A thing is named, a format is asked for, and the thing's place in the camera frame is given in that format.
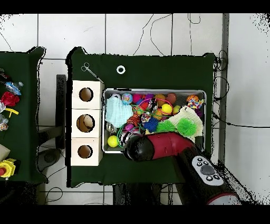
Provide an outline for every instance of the light blue cloth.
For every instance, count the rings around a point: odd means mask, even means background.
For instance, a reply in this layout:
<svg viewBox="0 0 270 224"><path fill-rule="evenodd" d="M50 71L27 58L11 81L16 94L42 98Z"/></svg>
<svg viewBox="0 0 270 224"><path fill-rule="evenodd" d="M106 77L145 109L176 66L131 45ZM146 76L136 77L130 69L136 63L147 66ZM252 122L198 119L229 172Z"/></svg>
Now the light blue cloth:
<svg viewBox="0 0 270 224"><path fill-rule="evenodd" d="M133 115L132 107L124 105L117 97L107 99L105 121L119 128Z"/></svg>

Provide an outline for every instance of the white cube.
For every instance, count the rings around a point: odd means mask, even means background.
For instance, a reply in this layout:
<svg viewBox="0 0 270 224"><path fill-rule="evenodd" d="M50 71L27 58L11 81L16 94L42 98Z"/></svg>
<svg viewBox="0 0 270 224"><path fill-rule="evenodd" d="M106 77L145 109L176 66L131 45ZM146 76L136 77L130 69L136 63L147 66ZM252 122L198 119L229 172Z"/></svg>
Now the white cube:
<svg viewBox="0 0 270 224"><path fill-rule="evenodd" d="M102 157L101 137L71 138L71 166L98 166Z"/></svg>
<svg viewBox="0 0 270 224"><path fill-rule="evenodd" d="M98 138L101 136L101 110L71 109L71 137Z"/></svg>
<svg viewBox="0 0 270 224"><path fill-rule="evenodd" d="M72 81L72 109L101 109L102 90L100 81Z"/></svg>

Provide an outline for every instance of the hole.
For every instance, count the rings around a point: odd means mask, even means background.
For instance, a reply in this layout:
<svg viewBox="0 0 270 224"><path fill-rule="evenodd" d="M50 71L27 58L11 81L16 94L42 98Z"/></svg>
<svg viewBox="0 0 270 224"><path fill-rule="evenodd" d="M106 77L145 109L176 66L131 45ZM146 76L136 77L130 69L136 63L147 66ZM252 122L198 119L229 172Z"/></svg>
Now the hole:
<svg viewBox="0 0 270 224"><path fill-rule="evenodd" d="M78 149L78 155L80 158L90 158L93 154L93 149L89 145L82 145Z"/></svg>
<svg viewBox="0 0 270 224"><path fill-rule="evenodd" d="M77 119L77 128L81 132L90 132L95 127L95 120L89 114L84 114Z"/></svg>
<svg viewBox="0 0 270 224"><path fill-rule="evenodd" d="M79 92L79 97L84 102L89 102L93 99L93 91L90 88L83 88Z"/></svg>

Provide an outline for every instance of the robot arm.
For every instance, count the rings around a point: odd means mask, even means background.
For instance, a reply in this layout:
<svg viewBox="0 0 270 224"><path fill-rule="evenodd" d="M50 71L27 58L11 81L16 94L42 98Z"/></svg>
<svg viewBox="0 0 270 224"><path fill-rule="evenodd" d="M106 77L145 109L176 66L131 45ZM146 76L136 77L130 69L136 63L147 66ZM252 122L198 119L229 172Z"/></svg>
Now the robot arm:
<svg viewBox="0 0 270 224"><path fill-rule="evenodd" d="M188 190L184 193L190 194L193 203L240 204L238 195L213 163L202 155L192 141L175 132L135 136L125 145L124 155L138 162L174 155L188 184Z"/></svg>

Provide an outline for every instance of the dark green cloth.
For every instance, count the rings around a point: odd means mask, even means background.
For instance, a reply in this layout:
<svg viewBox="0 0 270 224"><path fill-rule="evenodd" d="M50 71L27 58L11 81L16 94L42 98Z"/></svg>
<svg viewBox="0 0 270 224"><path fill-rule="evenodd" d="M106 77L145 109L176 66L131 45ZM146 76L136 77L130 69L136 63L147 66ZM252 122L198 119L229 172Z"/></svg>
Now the dark green cloth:
<svg viewBox="0 0 270 224"><path fill-rule="evenodd" d="M10 181L45 182L44 176L36 169L37 66L43 53L42 47L33 48L26 53L0 52L0 68L5 70L13 82L21 81L24 84L20 101L14 107L10 107L19 114L12 113L11 118L8 118L9 112L2 112L9 122L8 130L0 133L0 144L11 150L9 157L21 161L18 174L11 176ZM4 85L0 84L0 97L5 91L7 90Z"/></svg>
<svg viewBox="0 0 270 224"><path fill-rule="evenodd" d="M104 82L105 88L139 89L190 89L203 90L207 95L206 105L206 151L211 151L211 111L213 97L214 54L204 57L193 56L120 56L84 54L77 48L71 55L72 79L97 81L81 67L85 62ZM124 74L117 73L117 67L126 68ZM102 182L103 184L154 182L183 182L176 173L173 157L150 162L133 162L122 154L103 154L99 166L72 166L71 186L81 182Z"/></svg>

